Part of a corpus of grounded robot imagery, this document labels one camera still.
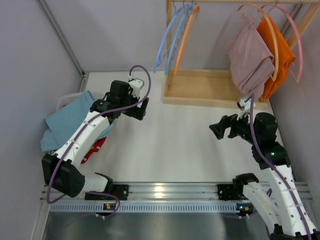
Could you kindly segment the red trousers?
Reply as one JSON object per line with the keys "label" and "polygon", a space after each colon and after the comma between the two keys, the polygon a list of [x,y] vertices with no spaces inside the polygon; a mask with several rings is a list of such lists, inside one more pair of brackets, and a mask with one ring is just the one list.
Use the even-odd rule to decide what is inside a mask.
{"label": "red trousers", "polygon": [[103,137],[101,139],[96,140],[94,144],[91,146],[91,148],[89,149],[89,151],[85,154],[85,156],[81,160],[81,164],[85,164],[92,154],[99,152],[102,146],[104,145],[106,139],[107,137]]}

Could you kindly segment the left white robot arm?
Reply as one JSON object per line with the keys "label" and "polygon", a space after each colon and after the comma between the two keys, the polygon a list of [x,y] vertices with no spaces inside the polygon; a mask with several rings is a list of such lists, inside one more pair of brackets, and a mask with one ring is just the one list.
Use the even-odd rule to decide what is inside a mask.
{"label": "left white robot arm", "polygon": [[44,181],[48,189],[55,189],[74,198],[80,193],[110,194],[113,180],[101,173],[83,175],[81,162],[99,135],[121,114],[142,120],[146,114],[149,98],[140,97],[145,83],[131,78],[128,82],[114,80],[102,99],[90,107],[85,119],[65,144],[54,153],[42,158]]}

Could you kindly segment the light blue plastic hanger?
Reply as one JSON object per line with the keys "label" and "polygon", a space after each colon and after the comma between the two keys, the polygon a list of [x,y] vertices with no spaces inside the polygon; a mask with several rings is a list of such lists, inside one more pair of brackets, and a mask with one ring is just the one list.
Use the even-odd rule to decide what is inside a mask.
{"label": "light blue plastic hanger", "polygon": [[177,60],[178,48],[185,29],[184,25],[188,21],[192,7],[190,3],[184,3],[176,8],[171,0],[166,2],[166,29],[154,60],[154,72],[157,72],[158,68],[165,62],[164,74],[166,76],[169,74],[173,61]]}

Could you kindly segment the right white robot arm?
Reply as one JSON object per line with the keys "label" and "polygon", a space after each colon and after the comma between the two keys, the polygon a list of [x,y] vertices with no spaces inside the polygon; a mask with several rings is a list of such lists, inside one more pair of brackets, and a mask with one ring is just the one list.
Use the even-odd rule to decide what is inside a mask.
{"label": "right white robot arm", "polygon": [[241,137],[251,144],[253,159],[269,183],[264,191],[253,173],[237,175],[232,183],[238,195],[248,199],[263,219],[272,240],[318,240],[320,232],[309,218],[295,185],[288,155],[276,141],[278,125],[273,115],[260,112],[253,122],[248,116],[223,116],[209,129],[218,140],[226,129],[228,138]]}

